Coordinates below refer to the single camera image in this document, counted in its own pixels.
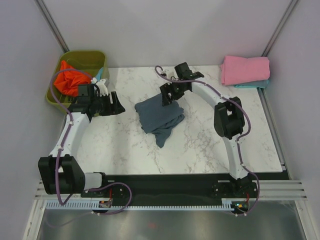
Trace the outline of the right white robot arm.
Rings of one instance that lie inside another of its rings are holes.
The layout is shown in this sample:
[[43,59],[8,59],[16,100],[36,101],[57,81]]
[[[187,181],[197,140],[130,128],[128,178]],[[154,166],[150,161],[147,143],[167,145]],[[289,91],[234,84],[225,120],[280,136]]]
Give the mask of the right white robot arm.
[[252,127],[241,100],[223,96],[202,80],[204,75],[201,72],[192,72],[186,62],[175,66],[176,77],[167,78],[159,65],[154,69],[159,77],[167,81],[160,87],[163,106],[171,105],[190,91],[213,108],[213,127],[223,139],[229,162],[229,181],[214,187],[215,192],[226,197],[257,198],[260,193],[259,179],[246,167],[241,153],[241,139],[250,133],[250,130],[244,131],[244,127]]

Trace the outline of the grey-blue t shirt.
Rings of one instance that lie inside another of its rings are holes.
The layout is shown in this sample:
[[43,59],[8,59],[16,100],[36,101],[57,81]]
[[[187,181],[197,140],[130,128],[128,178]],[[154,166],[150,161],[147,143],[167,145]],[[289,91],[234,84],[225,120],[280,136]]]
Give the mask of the grey-blue t shirt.
[[173,128],[185,119],[184,109],[177,101],[167,106],[162,105],[162,95],[157,94],[135,104],[141,128],[146,134],[155,136],[156,145],[163,148]]

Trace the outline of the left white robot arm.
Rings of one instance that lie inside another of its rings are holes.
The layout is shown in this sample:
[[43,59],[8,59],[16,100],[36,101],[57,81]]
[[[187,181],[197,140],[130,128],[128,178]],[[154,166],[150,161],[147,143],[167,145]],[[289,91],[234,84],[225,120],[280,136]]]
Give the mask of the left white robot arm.
[[95,116],[112,116],[124,113],[117,93],[102,95],[94,84],[81,84],[78,96],[67,108],[66,122],[60,138],[47,157],[38,161],[38,169],[48,195],[81,194],[92,189],[99,197],[106,196],[110,185],[104,173],[84,173],[76,161],[83,135]]

